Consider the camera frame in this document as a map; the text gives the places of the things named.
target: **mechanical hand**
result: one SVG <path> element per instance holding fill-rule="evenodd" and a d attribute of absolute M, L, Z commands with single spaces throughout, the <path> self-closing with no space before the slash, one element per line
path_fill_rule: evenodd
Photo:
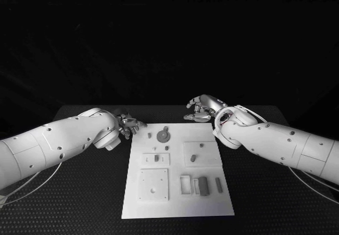
<path fill-rule="evenodd" d="M 117 116 L 119 120 L 119 131 L 124 135 L 129 140 L 130 135 L 136 135 L 136 131 L 139 131 L 139 127 L 148 127 L 148 124 L 139 121 L 126 109 L 117 109 L 113 111 L 113 114 Z"/>
<path fill-rule="evenodd" d="M 195 114 L 185 115 L 184 119 L 197 122 L 208 122 L 211 117 L 217 117 L 218 112 L 228 107 L 228 105 L 215 97 L 202 94 L 195 97 L 188 103 L 188 109 L 195 105 Z"/>

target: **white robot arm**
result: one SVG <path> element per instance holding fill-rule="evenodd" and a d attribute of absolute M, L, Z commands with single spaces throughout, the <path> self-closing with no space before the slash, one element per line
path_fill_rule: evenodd
<path fill-rule="evenodd" d="M 210 95 L 191 100 L 195 114 L 184 118 L 207 122 L 215 117 L 214 135 L 233 149 L 241 145 L 273 162 L 339 184 L 339 142 L 272 122 L 259 123 L 243 106 L 228 105 Z"/>
<path fill-rule="evenodd" d="M 148 124 L 94 108 L 0 141 L 0 189 L 83 153 L 93 143 L 109 150 Z"/>

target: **black table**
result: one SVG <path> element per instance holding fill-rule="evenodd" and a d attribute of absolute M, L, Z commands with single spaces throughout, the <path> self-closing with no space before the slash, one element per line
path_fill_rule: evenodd
<path fill-rule="evenodd" d="M 68 105 L 55 120 L 100 107 Z M 185 105 L 127 106 L 146 123 L 187 123 Z M 275 106 L 249 106 L 269 121 L 287 125 Z M 339 205 L 322 198 L 289 168 L 227 148 L 218 140 L 236 216 L 122 219 L 132 140 L 111 150 L 87 151 L 68 160 L 48 184 L 26 199 L 0 210 L 0 234 L 339 234 Z M 24 196 L 49 177 L 45 170 L 11 200 Z M 326 195 L 325 186 L 302 178 Z"/>

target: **cable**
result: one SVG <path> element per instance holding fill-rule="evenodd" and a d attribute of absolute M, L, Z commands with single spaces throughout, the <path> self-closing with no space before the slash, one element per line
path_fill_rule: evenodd
<path fill-rule="evenodd" d="M 325 198 L 328 198 L 331 201 L 334 201 L 337 204 L 339 204 L 339 202 L 337 200 L 334 200 L 332 198 L 326 197 L 298 176 L 298 174 L 295 173 L 295 171 L 292 170 L 292 173 L 296 175 L 296 177 L 299 178 L 299 180 L 305 183 L 305 185 L 319 194 L 322 195 Z"/>
<path fill-rule="evenodd" d="M 8 205 L 8 204 L 11 204 L 11 203 L 13 203 L 13 202 L 18 202 L 18 201 L 22 200 L 25 197 L 28 197 L 28 196 L 48 183 L 48 181 L 49 181 L 51 178 L 54 177 L 57 171 L 60 170 L 61 165 L 62 165 L 62 163 L 60 164 L 60 166 L 58 166 L 58 168 L 57 168 L 54 174 L 49 176 L 49 178 L 47 179 L 47 181 L 41 184 L 41 186 L 39 186 L 34 191 L 31 191 L 24 197 L 21 197 L 19 199 L 16 199 L 15 201 L 0 204 L 0 206 L 5 206 L 5 205 Z"/>
<path fill-rule="evenodd" d="M 0 199 L 0 201 L 2 201 L 5 198 L 11 197 L 11 196 L 29 184 L 29 182 L 31 182 L 32 179 L 38 176 L 39 173 L 41 173 L 41 172 L 38 172 L 38 173 L 34 175 L 34 177 L 28 180 L 28 182 L 26 182 L 6 197 L 3 197 L 3 198 Z"/>
<path fill-rule="evenodd" d="M 335 187 L 332 187 L 331 185 L 328 185 L 326 183 L 324 183 L 321 180 L 318 180 L 312 175 L 309 175 L 305 171 L 302 171 L 303 172 L 303 174 L 309 177 L 309 178 L 312 178 L 315 181 L 318 181 L 321 184 L 324 184 L 325 186 L 328 186 L 329 188 L 332 188 L 335 191 L 338 191 L 339 192 L 339 189 L 337 189 Z"/>
<path fill-rule="evenodd" d="M 259 115 L 256 114 L 250 109 L 247 109 L 244 107 L 244 109 L 247 111 L 250 111 L 253 113 L 253 115 L 263 121 L 263 122 L 267 122 L 266 119 Z M 328 196 L 325 196 L 303 180 L 302 178 L 298 176 L 298 174 L 295 173 L 295 171 L 292 170 L 292 173 L 296 175 L 296 177 L 299 178 L 299 180 L 303 182 L 303 184 L 321 195 L 324 196 L 326 199 L 329 199 L 332 202 L 335 202 L 337 204 L 339 204 L 339 202 L 337 200 L 334 200 L 332 198 L 329 198 Z M 329 188 L 332 188 L 334 190 L 339 191 L 337 188 L 334 188 L 332 186 L 329 186 L 326 183 L 324 183 L 321 180 L 318 180 L 315 177 L 312 177 L 306 172 L 303 172 L 315 181 L 318 181 L 319 183 L 322 183 L 325 186 L 328 186 Z"/>

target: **textured table surface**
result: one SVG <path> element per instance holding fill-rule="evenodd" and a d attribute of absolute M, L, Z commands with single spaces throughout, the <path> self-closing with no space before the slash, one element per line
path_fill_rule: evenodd
<path fill-rule="evenodd" d="M 114 105 L 68 105 L 55 120 Z M 185 105 L 127 106 L 146 123 L 187 123 Z M 246 106 L 269 121 L 287 125 L 275 106 Z M 132 140 L 111 150 L 87 151 L 70 159 L 48 184 L 22 201 L 0 210 L 0 234 L 339 234 L 339 206 L 322 198 L 296 179 L 289 168 L 251 154 L 244 147 L 218 146 L 224 162 L 236 216 L 122 219 Z M 57 167 L 11 200 L 24 196 L 49 177 Z M 331 195 L 325 186 L 300 177 Z"/>

